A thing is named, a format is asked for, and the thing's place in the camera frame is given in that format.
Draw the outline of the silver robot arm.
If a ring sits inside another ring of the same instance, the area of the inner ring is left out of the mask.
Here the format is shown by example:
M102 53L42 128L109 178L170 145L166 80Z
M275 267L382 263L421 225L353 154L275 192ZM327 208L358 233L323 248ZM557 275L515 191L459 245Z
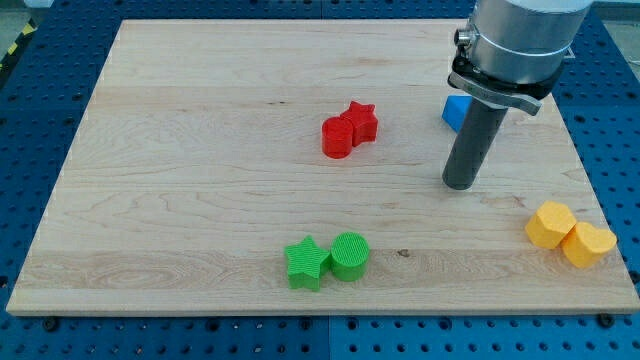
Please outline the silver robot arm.
M535 115L562 72L591 0L478 0L454 35L449 84Z

